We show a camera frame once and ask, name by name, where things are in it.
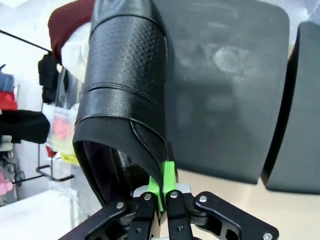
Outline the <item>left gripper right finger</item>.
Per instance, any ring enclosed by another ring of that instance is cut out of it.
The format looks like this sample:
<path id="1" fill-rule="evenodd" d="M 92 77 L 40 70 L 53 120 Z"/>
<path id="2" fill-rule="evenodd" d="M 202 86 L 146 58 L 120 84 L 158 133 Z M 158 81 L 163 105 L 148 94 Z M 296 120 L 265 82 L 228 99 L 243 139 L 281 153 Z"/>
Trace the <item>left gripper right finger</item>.
<path id="1" fill-rule="evenodd" d="M 217 195 L 203 191 L 193 196 L 188 184 L 176 181 L 173 161 L 164 163 L 163 195 L 169 239 L 193 240 L 192 226 L 219 240 L 277 240 L 274 226 L 243 211 Z"/>

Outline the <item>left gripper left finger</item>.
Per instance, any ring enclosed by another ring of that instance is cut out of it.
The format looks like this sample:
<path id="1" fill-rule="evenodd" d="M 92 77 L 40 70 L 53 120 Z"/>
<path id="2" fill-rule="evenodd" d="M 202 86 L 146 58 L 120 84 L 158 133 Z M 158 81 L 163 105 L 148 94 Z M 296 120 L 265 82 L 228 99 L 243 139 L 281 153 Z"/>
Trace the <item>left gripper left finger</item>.
<path id="1" fill-rule="evenodd" d="M 150 240 L 153 223 L 158 221 L 159 186 L 149 184 L 134 191 L 130 200 L 116 199 L 74 229 L 63 240 Z"/>

